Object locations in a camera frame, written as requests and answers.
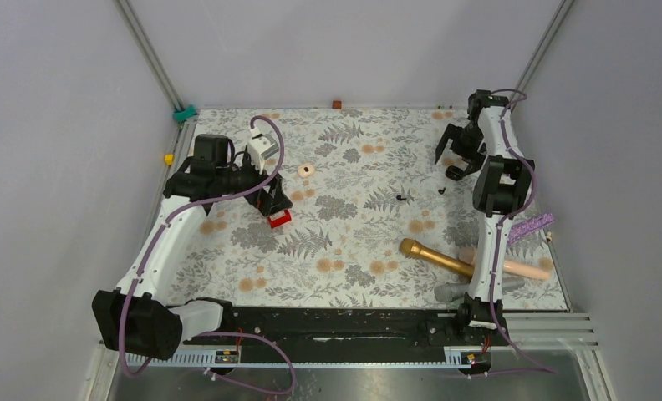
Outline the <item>black earbud case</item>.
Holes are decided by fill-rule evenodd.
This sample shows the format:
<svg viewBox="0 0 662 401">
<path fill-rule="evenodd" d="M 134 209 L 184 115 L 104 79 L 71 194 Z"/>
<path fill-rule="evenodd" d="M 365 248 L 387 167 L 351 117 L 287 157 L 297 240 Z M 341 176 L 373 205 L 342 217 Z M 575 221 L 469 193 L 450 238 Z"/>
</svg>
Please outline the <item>black earbud case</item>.
<svg viewBox="0 0 662 401">
<path fill-rule="evenodd" d="M 446 168 L 445 176 L 453 181 L 460 181 L 464 178 L 464 170 L 455 165 L 450 165 Z"/>
</svg>

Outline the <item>pink earbud charging case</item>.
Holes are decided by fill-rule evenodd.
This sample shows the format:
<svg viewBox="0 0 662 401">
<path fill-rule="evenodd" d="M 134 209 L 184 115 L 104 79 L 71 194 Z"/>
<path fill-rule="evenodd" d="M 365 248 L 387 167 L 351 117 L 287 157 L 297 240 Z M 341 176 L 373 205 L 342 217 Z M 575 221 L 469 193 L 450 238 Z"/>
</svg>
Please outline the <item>pink earbud charging case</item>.
<svg viewBox="0 0 662 401">
<path fill-rule="evenodd" d="M 302 164 L 297 169 L 298 176 L 303 179 L 312 176 L 315 173 L 315 171 L 316 171 L 315 167 L 310 163 Z"/>
</svg>

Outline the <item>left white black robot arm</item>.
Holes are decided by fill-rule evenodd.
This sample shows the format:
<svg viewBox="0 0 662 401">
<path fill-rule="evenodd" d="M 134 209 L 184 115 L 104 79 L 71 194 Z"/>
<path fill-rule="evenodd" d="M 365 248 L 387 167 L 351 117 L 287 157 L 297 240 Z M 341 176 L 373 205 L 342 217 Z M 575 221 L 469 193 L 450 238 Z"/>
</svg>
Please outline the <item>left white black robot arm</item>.
<svg viewBox="0 0 662 401">
<path fill-rule="evenodd" d="M 181 304 L 169 290 L 187 242 L 221 201 L 243 198 L 268 218 L 287 212 L 277 170 L 267 160 L 283 155 L 283 144 L 252 129 L 236 151 L 224 135 L 199 135 L 193 154 L 165 183 L 159 215 L 132 267 L 111 291 L 99 290 L 92 308 L 104 345 L 145 358 L 171 358 L 180 343 L 205 333 L 226 343 L 236 331 L 229 301 L 198 297 Z"/>
</svg>

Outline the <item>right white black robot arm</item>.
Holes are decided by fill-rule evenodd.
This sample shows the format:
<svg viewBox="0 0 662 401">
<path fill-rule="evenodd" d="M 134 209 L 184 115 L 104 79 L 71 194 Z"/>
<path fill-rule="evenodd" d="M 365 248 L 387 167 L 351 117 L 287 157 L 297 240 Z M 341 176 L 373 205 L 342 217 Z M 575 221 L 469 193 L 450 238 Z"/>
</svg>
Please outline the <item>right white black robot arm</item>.
<svg viewBox="0 0 662 401">
<path fill-rule="evenodd" d="M 471 198 L 482 215 L 474 273 L 451 321 L 459 339 L 469 344 L 503 331 L 502 274 L 508 237 L 515 216 L 534 196 L 534 163 L 512 145 L 510 117 L 516 102 L 507 94 L 505 89 L 476 90 L 468 98 L 467 124 L 448 124 L 435 147 L 436 161 L 449 150 L 465 163 L 463 168 L 447 168 L 447 178 L 460 181 L 478 175 Z"/>
</svg>

